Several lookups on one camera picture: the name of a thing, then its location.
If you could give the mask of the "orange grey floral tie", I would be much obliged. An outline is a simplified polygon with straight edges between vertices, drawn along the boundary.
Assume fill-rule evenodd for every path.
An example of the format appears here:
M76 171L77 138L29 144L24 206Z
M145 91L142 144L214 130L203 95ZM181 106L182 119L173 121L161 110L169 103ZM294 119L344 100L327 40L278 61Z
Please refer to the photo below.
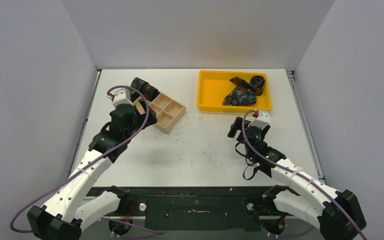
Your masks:
M245 81L238 76L231 78L229 81L236 86L251 90L257 97L263 94L266 86L266 79L261 75L251 77L250 81Z

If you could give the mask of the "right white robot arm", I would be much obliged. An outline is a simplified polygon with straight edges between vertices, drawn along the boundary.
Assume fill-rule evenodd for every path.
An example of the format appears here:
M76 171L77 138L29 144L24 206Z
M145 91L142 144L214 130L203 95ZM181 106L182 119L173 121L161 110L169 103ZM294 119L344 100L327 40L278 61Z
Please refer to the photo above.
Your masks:
M263 193L262 207L270 215L281 212L295 216L315 229L326 240L352 240L362 234L367 221L357 196L339 191L315 179L279 150L265 142L270 116L260 112L253 121L237 117L227 136L243 145L240 153L253 174L262 172L281 182Z

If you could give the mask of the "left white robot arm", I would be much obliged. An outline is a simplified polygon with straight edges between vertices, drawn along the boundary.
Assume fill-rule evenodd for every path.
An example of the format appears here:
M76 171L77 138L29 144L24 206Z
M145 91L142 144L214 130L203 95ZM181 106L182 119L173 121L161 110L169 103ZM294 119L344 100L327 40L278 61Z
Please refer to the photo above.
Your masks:
M110 112L111 120L95 135L83 159L55 194L41 207L32 206L27 218L35 237L41 240L78 240L82 232L108 213L124 215L129 210L128 193L116 186L96 199L81 204L99 177L127 149L142 129L157 123L156 113L141 102L141 114L131 103L122 103Z

